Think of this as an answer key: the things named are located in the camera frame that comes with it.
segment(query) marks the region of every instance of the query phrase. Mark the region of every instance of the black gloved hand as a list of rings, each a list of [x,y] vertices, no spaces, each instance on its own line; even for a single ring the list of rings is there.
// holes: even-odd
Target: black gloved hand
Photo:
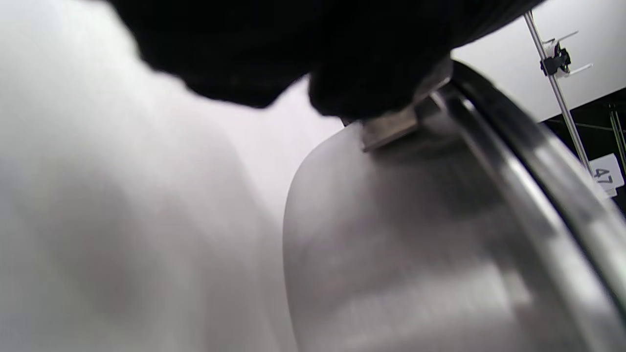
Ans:
[[[110,0],[142,58],[208,98],[263,108],[310,73],[323,115],[400,110],[453,48],[542,0]]]

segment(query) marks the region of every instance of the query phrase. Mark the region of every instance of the white backdrop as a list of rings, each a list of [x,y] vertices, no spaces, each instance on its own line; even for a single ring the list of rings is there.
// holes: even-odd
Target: white backdrop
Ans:
[[[594,64],[560,80],[570,108],[626,87],[626,46],[622,44],[626,38],[626,1],[549,0],[533,13],[543,40],[580,31],[563,42],[572,56],[573,69]],[[457,49],[454,57],[482,71],[536,120],[560,113],[523,18]]]
[[[340,129],[151,72],[105,4],[0,1],[0,350],[295,351],[282,213]]]

